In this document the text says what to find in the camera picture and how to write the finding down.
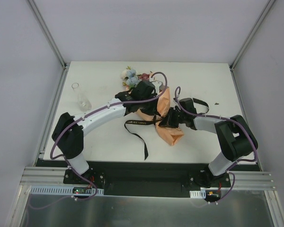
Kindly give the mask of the front aluminium rail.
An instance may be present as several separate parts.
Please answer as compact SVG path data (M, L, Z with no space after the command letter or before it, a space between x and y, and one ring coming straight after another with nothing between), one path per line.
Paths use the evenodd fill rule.
M200 184L204 165L156 163L94 162L84 179L67 167L26 167L21 185L73 188L79 194L84 188L99 189L99 194L112 196L144 196L188 198Z

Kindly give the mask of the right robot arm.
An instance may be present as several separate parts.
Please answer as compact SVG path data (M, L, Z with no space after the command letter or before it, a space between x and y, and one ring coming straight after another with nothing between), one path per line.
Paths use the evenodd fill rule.
M194 177L198 186L210 188L218 184L228 170L258 148L258 142L241 115L230 118L207 115L209 105L196 98L183 98L171 107L159 123L160 127L177 128L180 124L195 131L217 135L221 152Z

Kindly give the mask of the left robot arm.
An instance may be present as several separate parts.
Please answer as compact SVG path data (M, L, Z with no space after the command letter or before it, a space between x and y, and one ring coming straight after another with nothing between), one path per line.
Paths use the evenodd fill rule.
M82 153L84 137L115 118L154 107L157 99L144 103L141 101L156 97L160 92L160 86L162 86L160 81L143 80L132 90L117 93L107 105L94 110L93 114L83 113L71 116L66 112L60 116L52 133L52 139L57 142L57 147L73 168L75 180L80 184L85 184L90 180L90 167Z

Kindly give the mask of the right aluminium frame post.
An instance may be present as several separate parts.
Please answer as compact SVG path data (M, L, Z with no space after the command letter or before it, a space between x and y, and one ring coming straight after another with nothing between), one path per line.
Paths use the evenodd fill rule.
M249 47L254 36L256 35L256 33L260 29L260 27L262 26L263 22L265 21L266 17L270 13L270 11L272 10L272 8L273 8L273 6L275 5L276 2L277 2L277 0L268 0L266 2L265 6L263 7L259 16L257 17L254 25L252 26L251 30L249 31L247 37L245 38L243 44L241 45L239 51L237 52L234 60L230 64L230 71L234 71L234 69L238 65L238 63L239 63L240 59L242 58L244 52Z

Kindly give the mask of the artificial flower bunch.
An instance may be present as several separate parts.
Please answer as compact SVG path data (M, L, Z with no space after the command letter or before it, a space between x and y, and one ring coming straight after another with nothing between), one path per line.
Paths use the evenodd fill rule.
M153 72L149 73L138 73L134 68L127 66L120 74L122 80L122 85L126 91L135 88L141 81L146 80L153 82L155 77L153 77Z

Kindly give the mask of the aluminium frame post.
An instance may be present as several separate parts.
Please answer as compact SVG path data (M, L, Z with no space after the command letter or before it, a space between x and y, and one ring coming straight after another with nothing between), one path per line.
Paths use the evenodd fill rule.
M44 20L40 9L38 8L36 1L35 0L26 0L27 4L29 5L35 19L37 20L47 42L49 43L49 46L51 47L55 57L57 58L59 64L61 65L61 67L63 69L65 69L67 67L67 62L65 61L65 59L63 58L47 24L46 21Z
M260 27L262 26L263 22L265 21L266 17L270 13L270 11L272 10L272 8L273 8L273 6L275 5L276 2L277 2L277 0L268 0L266 2L265 6L263 7L259 16L257 17L254 25L252 26L251 30L249 31L247 37L245 38L243 44L241 45L239 51L237 52L234 60L230 64L230 71L234 71L234 69L238 65L238 63L239 63L240 59L242 58L244 52L249 47L254 36L256 35L256 33L260 29Z

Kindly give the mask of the black ribbon gold lettering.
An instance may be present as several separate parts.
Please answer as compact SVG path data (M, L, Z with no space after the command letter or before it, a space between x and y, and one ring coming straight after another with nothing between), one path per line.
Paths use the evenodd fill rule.
M184 136L181 139L187 138L187 132L184 124L180 124L179 128L183 131ZM138 150L138 145L134 144L135 141L139 141L141 143L142 149L142 161L151 162L151 161L159 161L159 155L172 155L173 153L177 153L173 146L167 144L156 132L154 125L127 125L125 127L127 132L129 132L132 136L136 136L137 139L132 139L128 137L125 139L125 142L129 145L131 151L136 152Z

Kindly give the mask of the left aluminium frame post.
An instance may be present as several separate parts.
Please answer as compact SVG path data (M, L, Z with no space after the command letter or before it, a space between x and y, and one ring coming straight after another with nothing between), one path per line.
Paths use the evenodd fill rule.
M65 69L67 67L67 62L65 61L65 59L63 58L47 24L46 21L44 20L40 9L38 8L36 1L35 0L26 0L27 4L29 5L35 19L37 20L47 42L49 43L49 46L51 47L55 57L57 58L59 64L61 65L61 67L63 69Z

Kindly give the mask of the orange wrapping paper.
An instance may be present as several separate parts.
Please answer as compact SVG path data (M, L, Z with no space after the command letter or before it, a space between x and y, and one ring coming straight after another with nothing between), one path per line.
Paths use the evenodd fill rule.
M149 103L142 110L137 111L137 115L141 120L127 120L127 125L154 125L157 134L170 146L174 146L183 136L183 131L179 128L176 116L176 110L170 105L170 89L159 89L159 99Z

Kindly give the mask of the clear glass vase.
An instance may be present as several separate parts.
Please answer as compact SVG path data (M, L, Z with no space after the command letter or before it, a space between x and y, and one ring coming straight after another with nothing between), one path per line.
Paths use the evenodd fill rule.
M76 95L77 102L81 111L86 112L89 111L92 107L90 101L86 97L79 83L73 83L71 85L73 92Z

